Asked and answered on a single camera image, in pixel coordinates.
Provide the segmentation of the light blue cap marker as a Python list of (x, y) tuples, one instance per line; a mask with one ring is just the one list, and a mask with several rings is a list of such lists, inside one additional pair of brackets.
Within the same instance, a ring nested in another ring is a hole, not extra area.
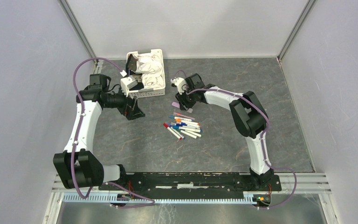
[(193, 119), (183, 118), (183, 117), (177, 117), (177, 116), (169, 116), (170, 119), (174, 120), (181, 120), (181, 121), (187, 121), (187, 122), (194, 122)]

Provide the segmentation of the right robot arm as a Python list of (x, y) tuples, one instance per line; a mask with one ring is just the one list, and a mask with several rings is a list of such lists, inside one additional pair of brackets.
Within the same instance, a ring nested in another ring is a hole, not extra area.
[(177, 88), (175, 98), (181, 110), (192, 108), (195, 103), (216, 105), (231, 112), (237, 131), (245, 137), (250, 154), (250, 183), (255, 190), (269, 185), (274, 171), (266, 150), (268, 116), (257, 96), (252, 92), (235, 93), (213, 84), (205, 85), (199, 74), (187, 78), (174, 77), (171, 85)]

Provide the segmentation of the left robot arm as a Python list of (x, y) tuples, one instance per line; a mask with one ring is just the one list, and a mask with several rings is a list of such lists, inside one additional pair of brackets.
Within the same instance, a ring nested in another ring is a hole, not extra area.
[(89, 85), (76, 97), (76, 119), (71, 136), (62, 153), (55, 154), (53, 164), (66, 189), (96, 187), (109, 182), (123, 190), (128, 178), (121, 165), (103, 165), (92, 153), (97, 121), (103, 109), (116, 108), (128, 120), (145, 116), (137, 97), (109, 93), (111, 78), (92, 74)]

